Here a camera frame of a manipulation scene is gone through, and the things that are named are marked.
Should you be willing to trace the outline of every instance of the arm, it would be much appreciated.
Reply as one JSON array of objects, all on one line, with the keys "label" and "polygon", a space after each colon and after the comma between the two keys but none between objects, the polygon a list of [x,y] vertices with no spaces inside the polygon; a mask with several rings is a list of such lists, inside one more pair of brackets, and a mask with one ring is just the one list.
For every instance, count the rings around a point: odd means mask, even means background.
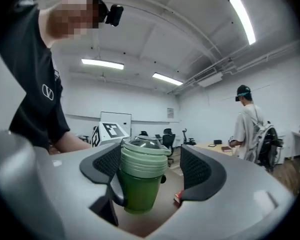
[{"label": "arm", "polygon": [[236,119],[234,127],[233,141],[229,143],[229,146],[234,148],[243,144],[246,137],[246,131],[244,126],[243,114],[240,113]]},{"label": "arm", "polygon": [[69,131],[65,132],[63,136],[54,144],[54,146],[61,153],[91,148],[89,143],[84,142]]},{"label": "arm", "polygon": [[47,118],[48,136],[54,146],[62,153],[91,148],[91,145],[79,139],[70,132],[60,98],[63,90],[61,81],[56,80],[57,100],[54,108]]},{"label": "arm", "polygon": [[231,142],[229,143],[229,146],[230,146],[231,148],[234,148],[235,146],[241,146],[242,143],[244,143],[244,142],[243,142],[243,141],[233,140],[233,141],[231,141]]}]

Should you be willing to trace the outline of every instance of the black office chair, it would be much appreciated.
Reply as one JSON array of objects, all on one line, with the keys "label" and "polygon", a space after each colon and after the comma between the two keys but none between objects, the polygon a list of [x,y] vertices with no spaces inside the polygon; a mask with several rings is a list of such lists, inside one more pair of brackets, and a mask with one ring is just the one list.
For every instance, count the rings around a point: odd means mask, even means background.
[{"label": "black office chair", "polygon": [[164,145],[167,149],[171,150],[171,155],[168,156],[168,166],[170,167],[170,165],[174,162],[173,158],[169,158],[173,155],[174,153],[174,148],[173,143],[175,141],[176,135],[175,134],[165,134],[162,136],[162,145]]},{"label": "black office chair", "polygon": [[166,135],[166,134],[172,134],[172,131],[171,131],[171,128],[166,128],[163,130],[163,134]]},{"label": "black office chair", "polygon": [[145,130],[142,130],[140,135],[141,136],[149,136],[148,133]]}]

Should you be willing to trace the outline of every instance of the wooden table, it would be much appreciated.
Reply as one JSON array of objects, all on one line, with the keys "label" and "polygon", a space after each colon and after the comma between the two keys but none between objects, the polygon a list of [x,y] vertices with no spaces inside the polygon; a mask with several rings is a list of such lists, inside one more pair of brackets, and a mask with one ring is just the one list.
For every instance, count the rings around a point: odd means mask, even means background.
[{"label": "wooden table", "polygon": [[184,189],[184,178],[169,168],[165,173],[166,182],[160,185],[151,211],[144,214],[130,214],[122,206],[113,203],[119,228],[139,237],[146,237],[165,223],[177,210],[174,196]]},{"label": "wooden table", "polygon": [[223,152],[222,151],[221,147],[228,146],[227,144],[218,144],[215,147],[209,146],[210,144],[213,144],[213,143],[214,143],[213,141],[212,142],[206,142],[206,143],[199,143],[199,144],[195,145],[195,147],[206,149],[206,150],[216,151],[218,153],[221,153],[221,154],[224,154],[224,155],[227,155],[227,156],[232,156],[233,155],[232,152]]}]

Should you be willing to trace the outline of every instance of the ceiling light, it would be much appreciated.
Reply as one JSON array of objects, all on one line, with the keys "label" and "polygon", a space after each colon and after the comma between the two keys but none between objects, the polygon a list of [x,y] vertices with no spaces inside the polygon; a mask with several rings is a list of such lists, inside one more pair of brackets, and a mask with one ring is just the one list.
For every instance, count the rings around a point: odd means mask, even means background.
[{"label": "ceiling light", "polygon": [[86,64],[86,65],[108,67],[108,68],[113,68],[113,69],[117,69],[117,70],[123,70],[125,67],[125,65],[121,64],[121,63],[110,62],[110,61],[99,60],[99,59],[82,58],[81,61],[83,64]]},{"label": "ceiling light", "polygon": [[152,77],[153,77],[153,78],[161,79],[161,80],[163,80],[163,81],[169,82],[169,83],[174,84],[174,85],[177,85],[177,86],[180,86],[180,85],[183,84],[183,82],[174,80],[174,79],[172,79],[172,78],[170,78],[170,77],[167,77],[167,76],[164,76],[164,75],[158,74],[158,73],[154,73]]},{"label": "ceiling light", "polygon": [[232,4],[233,8],[236,11],[236,14],[238,14],[240,18],[245,34],[249,41],[249,45],[252,45],[256,41],[256,37],[243,3],[241,2],[241,0],[229,0],[229,2]]}]

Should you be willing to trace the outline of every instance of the plastic cup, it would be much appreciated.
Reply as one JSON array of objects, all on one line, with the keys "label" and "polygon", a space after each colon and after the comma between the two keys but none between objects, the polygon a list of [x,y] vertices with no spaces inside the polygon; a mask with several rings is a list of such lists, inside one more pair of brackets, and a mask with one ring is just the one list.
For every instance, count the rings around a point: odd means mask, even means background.
[{"label": "plastic cup", "polygon": [[149,212],[154,206],[161,183],[161,176],[155,178],[138,178],[122,171],[118,172],[127,205],[124,210],[130,214]]}]

